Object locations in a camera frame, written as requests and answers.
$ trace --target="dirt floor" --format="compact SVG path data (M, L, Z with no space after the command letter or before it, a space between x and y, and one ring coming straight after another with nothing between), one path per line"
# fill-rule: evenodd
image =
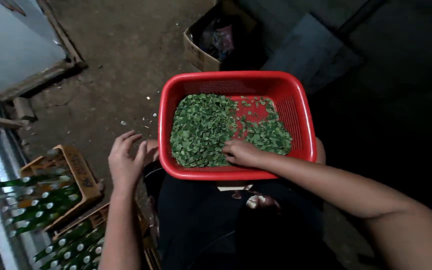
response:
M100 206L112 191L107 157L114 139L131 129L146 139L157 138L153 114L158 113L159 91L172 76L197 72L183 58L183 31L213 1L49 3L89 67L34 95L31 102L38 120L19 135L29 159L58 144L77 147L95 178L105 184ZM144 190L138 194L143 198ZM372 255L362 237L328 205L325 223L325 239L340 261L348 269L360 269L356 254Z

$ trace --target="wooden frame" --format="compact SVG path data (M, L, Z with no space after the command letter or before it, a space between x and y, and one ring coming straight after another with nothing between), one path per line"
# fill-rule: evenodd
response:
M27 77L23 81L16 83L10 88L1 92L0 101L10 101L15 97L19 97L42 84L48 83L52 79L59 77L74 68L87 68L87 64L83 61L75 46L64 31L63 27L57 21L53 10L46 2L46 0L36 0L36 2L43 11L43 14L46 16L51 26L54 28L57 36L59 37L59 45L63 48L64 52L66 52L66 59L57 62L53 66L41 72Z

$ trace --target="pile of leaves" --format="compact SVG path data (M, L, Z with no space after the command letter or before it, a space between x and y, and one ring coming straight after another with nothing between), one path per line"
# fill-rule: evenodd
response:
M171 131L172 156L184 167L228 166L222 153L224 143L244 138L257 148L286 155L291 151L291 134L279 121L273 101L257 97L232 101L224 95L187 95L178 105ZM251 122L236 116L240 107L265 106L265 120ZM257 116L251 111L248 115Z

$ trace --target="basket rim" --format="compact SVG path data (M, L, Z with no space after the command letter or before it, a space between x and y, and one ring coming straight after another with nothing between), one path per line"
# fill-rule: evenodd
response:
M308 101L301 82L293 75L282 71L212 71L212 72L197 72L197 73L183 73L176 75L169 79L161 91L161 99L159 105L158 115L158 145L159 145L159 161L164 170L171 176L183 180L201 180L201 181L233 181L233 180L262 180L262 179L276 179L278 175L260 169L245 169L242 167L240 171L189 171L177 168L171 163L173 157L171 154L170 143L164 143L162 134L167 132L166 125L162 125L170 120L169 115L165 113L165 104L170 99L169 89L179 82L185 82L193 79L197 80L241 80L251 78L268 78L268 79L284 79L294 86L294 93L296 93L302 101L305 123L308 125L309 132L309 162L316 162L316 140L313 129L313 121L309 111Z

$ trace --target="wooden crate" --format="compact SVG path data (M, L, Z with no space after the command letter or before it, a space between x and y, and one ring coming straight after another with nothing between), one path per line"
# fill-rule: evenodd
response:
M141 238L142 238L142 246L143 246L143 255L146 258L146 262L148 264L148 268L150 270L161 270L161 259L159 257L159 253L156 249L156 245L154 244L153 238L150 233L147 233L149 230L149 223L146 221L144 216L141 213L141 210L137 206L137 204L134 204L136 207L136 212L139 220L140 230L141 230ZM108 213L110 211L110 203L107 203L100 207L99 209L95 210L91 214L89 214L87 217L81 219L77 223L69 226L68 228L65 228L64 230L61 230L57 232L54 237L52 238L53 241L55 241L59 236L64 234L66 231L75 228L80 224L81 222L85 220L89 220L91 222L91 225L93 228L96 228L100 224L106 222L108 220Z
M36 169L67 165L81 191L82 198L77 205L71 208L62 217L59 217L52 224L45 227L45 231L63 227L64 224L68 223L70 220L83 214L94 201L101 197L101 192L99 192L96 181L81 153L79 153L75 147L68 145L60 144L53 149L61 149L63 156L52 161L48 161L44 156L40 156L20 169L21 177L34 175Z

